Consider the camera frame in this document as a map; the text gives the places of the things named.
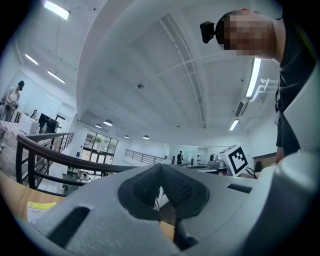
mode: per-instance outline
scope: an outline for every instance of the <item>person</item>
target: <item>person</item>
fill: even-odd
[[[184,156],[182,155],[182,151],[180,151],[180,153],[176,156],[176,159],[177,159],[176,164],[181,165],[182,161],[184,160]]]
[[[14,109],[18,108],[18,101],[20,98],[20,91],[23,90],[25,86],[24,81],[20,81],[16,87],[11,87],[8,92],[6,92],[1,98],[1,106],[0,106],[0,120],[9,122],[12,118]],[[5,145],[2,143],[3,138],[6,134],[6,131],[0,129],[0,152],[1,148]]]
[[[237,55],[274,60],[279,64],[279,85],[275,95],[277,164],[300,149],[284,111],[312,73],[317,60],[315,51],[302,28],[285,13],[282,18],[270,19],[248,9],[228,12],[216,24],[214,35],[224,50],[236,50]]]

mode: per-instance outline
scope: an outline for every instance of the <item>white ceiling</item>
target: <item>white ceiling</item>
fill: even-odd
[[[71,12],[69,20],[41,6],[18,36],[18,48],[41,63],[25,65],[65,80],[54,82],[76,95],[82,122],[111,119],[118,136],[131,138],[177,126],[229,129],[253,58],[223,51],[215,40],[204,44],[199,26],[248,8],[247,1],[52,1]],[[263,60],[258,82],[278,77],[277,64]]]

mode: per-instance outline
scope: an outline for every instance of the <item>black slot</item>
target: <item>black slot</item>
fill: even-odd
[[[86,207],[75,208],[64,220],[51,232],[48,239],[56,245],[64,248],[76,233],[90,210]]]
[[[240,192],[244,192],[249,194],[252,190],[252,187],[248,187],[248,186],[242,186],[242,185],[237,185],[237,184],[230,184],[229,186],[227,186],[228,189],[232,189],[232,190],[236,190],[236,191],[240,191]]]

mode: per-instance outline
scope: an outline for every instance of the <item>smoke detector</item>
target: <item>smoke detector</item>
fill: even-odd
[[[143,82],[138,83],[137,86],[138,86],[139,89],[145,88],[145,85],[144,85]]]

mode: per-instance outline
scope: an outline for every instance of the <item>black t-shirt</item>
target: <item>black t-shirt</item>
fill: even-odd
[[[285,46],[280,63],[280,81],[276,110],[280,111],[276,145],[283,147],[287,156],[299,150],[298,140],[283,112],[295,99],[311,75],[316,58],[303,30],[283,17],[285,27]]]

